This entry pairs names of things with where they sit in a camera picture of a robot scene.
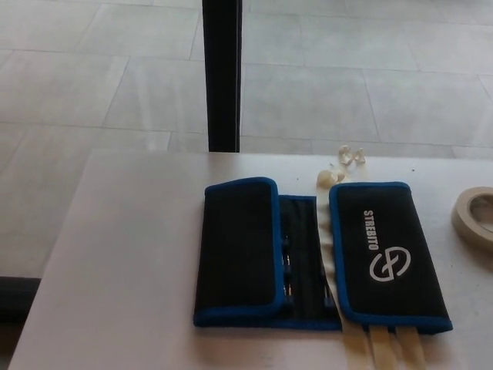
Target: blue trim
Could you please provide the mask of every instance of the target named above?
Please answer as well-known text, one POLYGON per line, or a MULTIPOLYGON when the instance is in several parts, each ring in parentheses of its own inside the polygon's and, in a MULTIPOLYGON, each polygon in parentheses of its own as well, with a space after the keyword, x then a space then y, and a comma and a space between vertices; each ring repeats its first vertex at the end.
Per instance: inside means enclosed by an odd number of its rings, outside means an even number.
POLYGON ((279 198, 293 200, 317 200, 317 197, 313 195, 280 195, 279 198))
POLYGON ((294 330, 309 330, 309 331, 341 331, 342 324, 338 320, 330 321, 311 321, 311 320, 280 320, 259 318, 242 321, 242 320, 221 320, 208 321, 194 325, 198 328, 274 328, 274 329, 294 329, 294 330))
POLYGON ((273 262, 274 262, 274 284, 275 294, 274 300, 270 304, 262 306, 233 306, 233 307, 216 307, 207 308, 201 312, 195 313, 193 323, 196 326, 201 326, 206 321, 217 318, 232 318, 238 316, 267 316, 277 313, 284 303, 284 270, 283 270, 283 255, 281 245, 281 230, 280 230, 280 205, 279 194, 277 192, 276 183, 267 177, 251 177, 247 179, 239 179, 229 181, 227 183, 219 183, 206 188, 208 192, 218 190, 224 187, 234 187, 236 185, 244 185, 247 183, 267 183, 270 185, 271 193, 271 212, 272 212, 272 244, 273 244, 273 262))
POLYGON ((346 287, 346 274, 344 271, 344 253, 337 205, 337 191, 341 187, 403 187, 411 191, 411 188, 400 181, 386 183, 340 183, 329 191, 329 211, 332 219, 334 236, 334 262, 336 266, 337 295, 340 309, 351 321, 362 325, 383 326, 415 326, 419 332, 434 334, 452 330, 452 322, 447 318, 429 316, 383 316, 381 314, 361 314, 352 310, 349 304, 346 287))

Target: masking tape roll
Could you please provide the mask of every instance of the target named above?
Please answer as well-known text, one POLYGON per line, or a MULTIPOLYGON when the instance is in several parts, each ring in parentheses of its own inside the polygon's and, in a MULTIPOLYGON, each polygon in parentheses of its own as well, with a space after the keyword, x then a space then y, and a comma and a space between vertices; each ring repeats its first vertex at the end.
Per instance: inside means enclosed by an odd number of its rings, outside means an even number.
POLYGON ((452 211, 452 225, 466 243, 493 252, 493 232, 473 218, 475 207, 493 210, 493 187, 473 187, 461 193, 452 211))

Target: white table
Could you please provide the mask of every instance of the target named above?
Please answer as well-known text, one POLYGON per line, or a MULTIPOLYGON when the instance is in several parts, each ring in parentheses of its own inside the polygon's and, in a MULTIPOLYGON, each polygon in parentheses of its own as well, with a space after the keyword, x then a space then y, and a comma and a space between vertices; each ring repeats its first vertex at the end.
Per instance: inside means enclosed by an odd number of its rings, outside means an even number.
MULTIPOLYGON (((192 326, 203 190, 273 178, 314 194, 334 158, 94 152, 82 176, 11 370, 346 368, 340 333, 192 326)), ((372 180, 411 185, 454 322, 423 337, 429 369, 490 369, 493 263, 465 247, 449 216, 459 193, 493 184, 493 163, 371 158, 372 180)))

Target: gray tile floor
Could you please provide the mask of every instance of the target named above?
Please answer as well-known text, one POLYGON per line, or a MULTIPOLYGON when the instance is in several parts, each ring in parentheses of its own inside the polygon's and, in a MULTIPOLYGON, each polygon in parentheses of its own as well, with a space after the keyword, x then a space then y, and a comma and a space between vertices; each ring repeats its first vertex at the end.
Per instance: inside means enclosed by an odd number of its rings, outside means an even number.
MULTIPOLYGON (((243 0, 244 152, 493 159, 493 0, 243 0)), ((0 274, 93 148, 205 151, 201 0, 0 0, 0 274)))

